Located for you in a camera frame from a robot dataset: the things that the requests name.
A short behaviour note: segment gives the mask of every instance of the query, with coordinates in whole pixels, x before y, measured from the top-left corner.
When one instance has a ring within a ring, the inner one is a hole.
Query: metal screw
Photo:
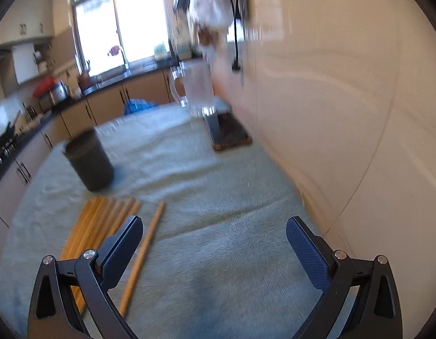
[[[337,250],[334,252],[335,257],[337,257],[339,260],[345,260],[347,258],[347,254],[345,251]]]
[[[387,257],[383,255],[378,256],[378,262],[383,265],[387,264]]]
[[[48,264],[50,264],[52,261],[53,261],[53,257],[50,256],[50,255],[48,255],[48,256],[46,256],[46,257],[44,257],[44,258],[42,259],[42,262],[44,263],[44,265],[48,265]]]
[[[93,258],[94,256],[95,256],[95,251],[94,251],[94,250],[86,250],[86,251],[83,253],[83,257],[84,257],[86,260],[89,260],[89,259]]]

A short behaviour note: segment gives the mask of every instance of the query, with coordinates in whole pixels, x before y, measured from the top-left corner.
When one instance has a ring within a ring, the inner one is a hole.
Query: blue gripper pad
[[[309,228],[307,229],[311,237],[315,237]],[[295,251],[303,269],[311,280],[312,285],[314,285],[316,289],[321,289],[323,292],[326,292],[331,284],[329,278],[329,266],[326,263],[326,260],[318,251],[305,230],[295,219],[291,218],[287,222],[286,233],[287,239],[289,240],[293,251]]]

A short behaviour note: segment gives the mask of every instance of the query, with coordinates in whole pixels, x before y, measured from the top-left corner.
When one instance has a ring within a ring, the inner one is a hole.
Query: black countertop
[[[138,67],[136,69],[130,69],[126,72],[124,72],[121,75],[115,76],[109,80],[106,80],[102,83],[98,83],[87,90],[84,91],[83,96],[79,99],[73,99],[69,98],[66,101],[60,103],[57,105],[53,110],[52,113],[43,118],[41,120],[41,125],[39,125],[36,129],[33,129],[31,131],[28,131],[27,133],[20,136],[14,143],[14,150],[11,153],[11,155],[5,159],[3,159],[3,162],[0,164],[0,181],[2,177],[5,175],[7,170],[14,164],[16,167],[18,164],[15,161],[15,157],[17,157],[20,152],[31,142],[31,140],[43,129],[44,126],[46,126],[50,121],[52,121],[56,116],[58,116],[62,111],[68,109],[69,107],[73,106],[74,104],[77,104],[78,102],[81,102],[91,95],[99,93],[101,90],[105,88],[112,87],[113,85],[116,85],[118,83],[124,82],[126,80],[136,78],[138,76],[153,73],[159,70],[167,69],[173,66],[177,66],[179,64],[178,61],[170,58],[167,60],[157,61],[153,64],[149,64],[146,66]]]

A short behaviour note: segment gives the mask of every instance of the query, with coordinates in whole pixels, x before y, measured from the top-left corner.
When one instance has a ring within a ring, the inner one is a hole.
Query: frying pan
[[[14,136],[14,131],[16,129],[16,122],[20,116],[21,112],[18,111],[18,114],[16,115],[14,121],[8,122],[8,125],[6,126],[5,132],[0,135],[0,149],[5,146],[5,144]]]

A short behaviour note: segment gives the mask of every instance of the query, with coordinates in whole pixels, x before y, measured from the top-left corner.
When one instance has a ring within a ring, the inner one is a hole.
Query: window frame
[[[85,1],[87,1],[87,0],[72,1],[72,17],[73,17],[74,36],[75,36],[77,51],[78,51],[78,54],[79,54],[80,64],[82,66],[82,71],[83,72],[86,71],[86,60],[85,60],[85,56],[83,54],[82,42],[80,40],[79,26],[77,24],[77,11],[76,11],[76,7],[77,7],[77,5],[80,5],[80,4],[84,3]],[[119,26],[119,17],[118,17],[118,11],[117,11],[117,7],[116,7],[116,0],[113,0],[113,7],[115,9],[116,27],[117,27],[117,30],[118,30],[119,44],[125,50],[125,47],[122,44],[121,29],[120,29],[120,26]],[[167,2],[167,0],[163,0],[163,7],[165,9],[165,20],[166,20],[166,26],[167,26],[167,31],[168,31],[168,44],[169,44],[169,47],[170,47],[170,52],[169,53],[171,55],[171,58],[173,58],[174,57],[173,56],[174,55],[174,51],[172,49],[172,44],[171,44],[173,35],[172,35],[172,28],[171,28],[171,20],[170,20],[170,16],[169,16],[169,12],[168,12],[168,2]],[[122,69],[122,72],[125,72],[126,71],[126,68],[125,68],[125,58],[124,58],[124,53],[122,51],[121,51],[121,55],[122,55],[123,60],[124,60],[124,64],[123,65],[117,66],[115,68],[112,68],[111,70],[108,70],[108,71],[105,71],[103,73],[100,73],[100,74],[96,75],[96,77],[97,76],[103,76],[104,80],[110,79],[110,78],[112,78],[115,75],[109,75],[109,74],[111,72],[113,72],[113,71],[119,71],[119,68]],[[150,65],[150,64],[153,64],[155,62],[156,62],[155,61],[155,56],[150,56],[150,57],[142,58],[142,59],[137,60],[137,61],[128,62],[128,66],[130,68],[134,68],[134,67],[137,67],[137,66],[140,66],[140,65],[142,65],[142,66]]]

